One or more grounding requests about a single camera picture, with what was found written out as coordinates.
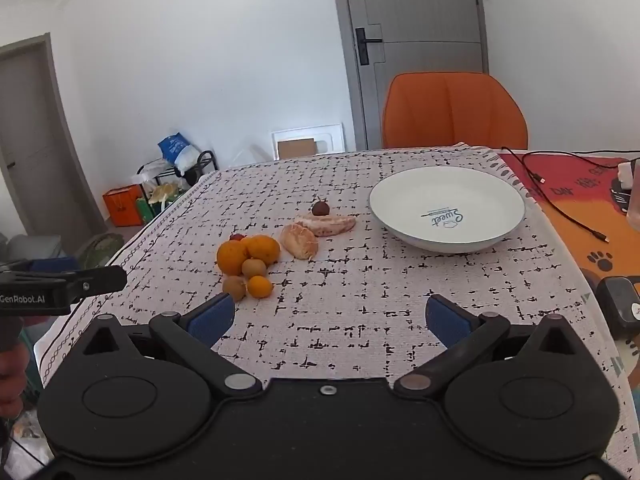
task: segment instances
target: table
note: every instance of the table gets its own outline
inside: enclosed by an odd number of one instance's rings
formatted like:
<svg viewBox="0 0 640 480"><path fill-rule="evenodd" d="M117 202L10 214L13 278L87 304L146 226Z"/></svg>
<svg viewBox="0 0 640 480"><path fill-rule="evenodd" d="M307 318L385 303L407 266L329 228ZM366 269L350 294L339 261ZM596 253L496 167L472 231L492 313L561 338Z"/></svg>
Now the table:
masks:
<svg viewBox="0 0 640 480"><path fill-rule="evenodd" d="M525 197L526 218L494 248L473 254L425 253L380 228L367 205L373 186L398 171L453 165L495 174ZM638 421L604 318L577 266L535 200L497 153L461 145L281 160L205 175L115 257L127 288L84 300L36 346L46 384L97 314L144 323L165 310L184 313L221 290L217 245L230 234L277 235L316 196L357 216L348 234L321 241L310 262L284 253L270 269L274 293L245 298L214 350L249 373L270 377L386 377L390 381L444 350L424 325L439 292L478 314L512 322L563 314L588 346L621 401L621 423L606 458L638 475Z"/></svg>
<svg viewBox="0 0 640 480"><path fill-rule="evenodd" d="M609 237L609 244L597 240L555 211L537 192L522 165L510 154L501 157L510 165L566 244L593 290L607 276L626 276L640 282L640 233L626 221L629 194L622 191L618 170L605 170L583 160L564 155L531 155L527 166L546 182L545 194L570 216ZM613 166L622 158L590 157L591 160ZM640 336L616 342L620 359L618 373L628 376L636 411L640 416Z"/></svg>

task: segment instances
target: door frame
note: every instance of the door frame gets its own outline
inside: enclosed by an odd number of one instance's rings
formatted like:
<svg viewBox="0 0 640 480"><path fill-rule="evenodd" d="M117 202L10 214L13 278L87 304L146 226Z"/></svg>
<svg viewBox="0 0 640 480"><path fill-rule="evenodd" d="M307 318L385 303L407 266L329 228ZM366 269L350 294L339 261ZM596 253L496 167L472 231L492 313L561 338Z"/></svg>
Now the door frame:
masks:
<svg viewBox="0 0 640 480"><path fill-rule="evenodd" d="M73 167L68 168L69 170L75 173L74 177L77 177L78 182L80 183L80 187L82 190L82 202L79 206L81 207L84 215L86 217L89 230L94 234L101 234L107 230L106 224L104 222L104 218L102 218L102 214L100 213L100 209L98 208L97 203L95 202L94 194L91 192L89 188L89 184L86 181L84 176L84 171L82 170L82 166L80 165L80 160L78 159L78 154L76 153L76 147L74 146L73 139L71 137L71 132L69 131L69 126L66 122L66 115L62 105L62 98L60 97L60 89L58 88L58 80L56 78L56 69L53 62L53 50L51 48L51 36L47 32L42 36L36 36L34 38L27 38L26 40L16 41L15 43L10 43L7 45L0 46L0 61L10 58L15 54L19 54L23 50L27 50L29 48L41 47L44 49L44 54L47 59L47 75L45 85L47 87L47 91L49 91L49 98L53 97L57 119L60 121L60 125L62 127L63 140L66 148L68 149L69 154L71 155L71 159L73 161ZM0 148L0 173L2 174L2 178L4 178L4 182L6 184L7 189L9 190L9 195L11 196L12 201L14 202L14 207L18 212L18 216L20 217L20 221L24 226L24 230L28 235L36 234L33 229L33 225L31 225L31 221L28 218L28 215L25 212L24 207L22 206L22 202L20 200L20 196L15 190L14 182L12 181L11 176L9 175L9 170L6 166L6 160L4 158L4 153Z"/></svg>
<svg viewBox="0 0 640 480"><path fill-rule="evenodd" d="M353 35L353 23L349 0L335 0L338 12L338 27L342 38L342 50L344 63L347 69L347 84L351 101L351 114L353 115L353 129L356 140L356 150L368 150L367 126L364 120L364 106L362 104L362 88L360 86L360 71L358 70L358 55L356 40ZM478 0L478 24L480 27L480 46L482 51L482 71L489 73L489 56L486 39L486 20L484 17L484 0Z"/></svg>

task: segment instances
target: door handle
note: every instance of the door handle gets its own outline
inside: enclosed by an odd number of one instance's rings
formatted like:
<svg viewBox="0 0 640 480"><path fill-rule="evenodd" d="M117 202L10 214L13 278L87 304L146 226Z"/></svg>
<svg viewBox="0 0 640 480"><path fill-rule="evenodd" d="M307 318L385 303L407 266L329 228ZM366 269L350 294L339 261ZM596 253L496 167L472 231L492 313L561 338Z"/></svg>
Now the door handle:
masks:
<svg viewBox="0 0 640 480"><path fill-rule="evenodd" d="M358 56L360 57L360 64L366 66L369 64L369 49L368 43L382 43L382 38L367 38L367 33L363 27L356 29L356 43L358 44Z"/></svg>

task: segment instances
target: human hand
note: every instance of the human hand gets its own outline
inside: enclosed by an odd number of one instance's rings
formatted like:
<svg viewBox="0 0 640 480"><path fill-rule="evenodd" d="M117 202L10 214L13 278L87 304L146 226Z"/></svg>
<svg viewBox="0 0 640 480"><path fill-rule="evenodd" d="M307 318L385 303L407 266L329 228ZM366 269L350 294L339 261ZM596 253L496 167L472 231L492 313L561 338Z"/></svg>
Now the human hand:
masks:
<svg viewBox="0 0 640 480"><path fill-rule="evenodd" d="M47 317L27 317L24 324L35 325ZM22 411L20 394L27 385L25 370L29 363L29 351L19 342L6 352L0 352L0 417L16 418Z"/></svg>

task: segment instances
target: pile of fruit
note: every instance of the pile of fruit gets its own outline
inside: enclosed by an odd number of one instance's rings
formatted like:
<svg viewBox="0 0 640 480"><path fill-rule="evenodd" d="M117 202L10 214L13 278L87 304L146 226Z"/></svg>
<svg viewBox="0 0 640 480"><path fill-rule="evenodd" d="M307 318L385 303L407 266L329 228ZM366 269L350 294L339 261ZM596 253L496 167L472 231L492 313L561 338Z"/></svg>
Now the pile of fruit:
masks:
<svg viewBox="0 0 640 480"><path fill-rule="evenodd" d="M241 234L223 242L218 247L218 267L227 277L222 282L227 292L238 303L247 291L254 298L266 298L273 291L273 283L267 276L267 268L280 256L280 244L266 235L244 236Z"/></svg>
<svg viewBox="0 0 640 480"><path fill-rule="evenodd" d="M319 200L311 214L295 218L284 226L280 243L299 260L308 260L318 252L318 238L334 236L353 229L353 216L329 215L326 200ZM232 235L218 247L218 267L226 274L222 290L230 294L236 303L247 292L254 298L266 298L273 292L273 283L267 278L267 268L280 256L280 244L267 235Z"/></svg>

